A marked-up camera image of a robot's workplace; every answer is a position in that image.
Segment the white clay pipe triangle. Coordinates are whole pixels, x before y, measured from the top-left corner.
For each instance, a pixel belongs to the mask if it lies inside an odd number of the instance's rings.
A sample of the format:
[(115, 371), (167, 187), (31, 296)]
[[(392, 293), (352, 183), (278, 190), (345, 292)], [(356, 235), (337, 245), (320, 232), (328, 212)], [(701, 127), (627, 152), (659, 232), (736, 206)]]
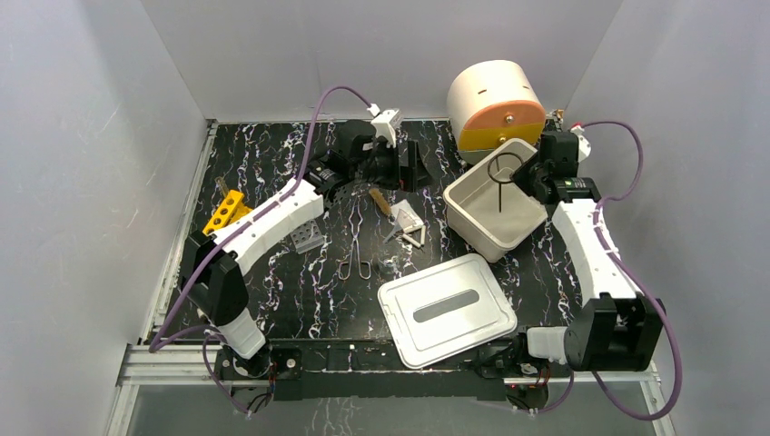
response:
[(395, 227), (384, 239), (387, 243), (392, 239), (400, 237), (402, 240), (413, 245), (416, 248), (421, 248), (425, 245), (426, 240), (426, 227), (422, 226), (410, 226), (407, 228)]

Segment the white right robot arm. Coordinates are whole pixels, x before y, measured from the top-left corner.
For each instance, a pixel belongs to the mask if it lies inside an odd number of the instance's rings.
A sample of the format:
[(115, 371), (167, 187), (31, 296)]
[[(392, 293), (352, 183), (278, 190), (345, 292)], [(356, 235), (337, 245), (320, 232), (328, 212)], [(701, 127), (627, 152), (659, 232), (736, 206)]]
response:
[(578, 176), (587, 140), (570, 132), (545, 132), (538, 150), (511, 177), (543, 204), (566, 245), (581, 291), (581, 308), (566, 327), (531, 327), (511, 352), (513, 368), (536, 375), (547, 362), (578, 372), (645, 370), (663, 329), (655, 305), (615, 263), (619, 251), (597, 205), (595, 182)]

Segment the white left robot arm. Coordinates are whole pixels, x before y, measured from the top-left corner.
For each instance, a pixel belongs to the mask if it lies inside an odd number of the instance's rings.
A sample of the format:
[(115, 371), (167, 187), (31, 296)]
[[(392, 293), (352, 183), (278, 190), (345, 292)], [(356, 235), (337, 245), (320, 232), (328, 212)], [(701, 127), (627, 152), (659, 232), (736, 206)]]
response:
[(365, 183), (415, 192), (432, 183), (414, 140), (401, 151), (390, 133), (372, 122), (351, 120), (334, 130), (332, 146), (311, 156), (265, 203), (215, 231), (191, 233), (180, 266), (182, 292), (223, 337), (236, 366), (250, 378), (271, 367), (267, 339), (251, 315), (244, 277), (275, 244), (330, 207), (343, 188)]

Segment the brown test tube brush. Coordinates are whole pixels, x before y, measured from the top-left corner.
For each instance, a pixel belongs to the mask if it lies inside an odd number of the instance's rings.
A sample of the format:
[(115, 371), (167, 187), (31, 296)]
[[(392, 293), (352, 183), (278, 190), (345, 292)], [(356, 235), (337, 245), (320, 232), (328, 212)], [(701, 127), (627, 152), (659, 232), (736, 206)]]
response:
[(368, 193), (372, 201), (377, 205), (378, 209), (381, 211), (381, 213), (384, 216), (390, 218), (392, 216), (391, 206), (388, 200), (385, 198), (383, 192), (378, 188), (370, 188), (368, 190)]

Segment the metal crucible tongs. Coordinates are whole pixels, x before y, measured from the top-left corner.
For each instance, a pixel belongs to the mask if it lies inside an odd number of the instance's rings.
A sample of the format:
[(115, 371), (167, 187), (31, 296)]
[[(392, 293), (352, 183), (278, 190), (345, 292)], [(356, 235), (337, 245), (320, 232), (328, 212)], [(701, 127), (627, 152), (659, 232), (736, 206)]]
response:
[(341, 281), (347, 281), (350, 279), (353, 266), (357, 267), (358, 275), (362, 280), (368, 281), (371, 277), (371, 262), (364, 260), (361, 257), (360, 252), (360, 228), (362, 221), (363, 216), (360, 211), (359, 202), (355, 201), (352, 204), (348, 222), (348, 230), (350, 232), (350, 249), (348, 254), (341, 260), (337, 269), (337, 277)]

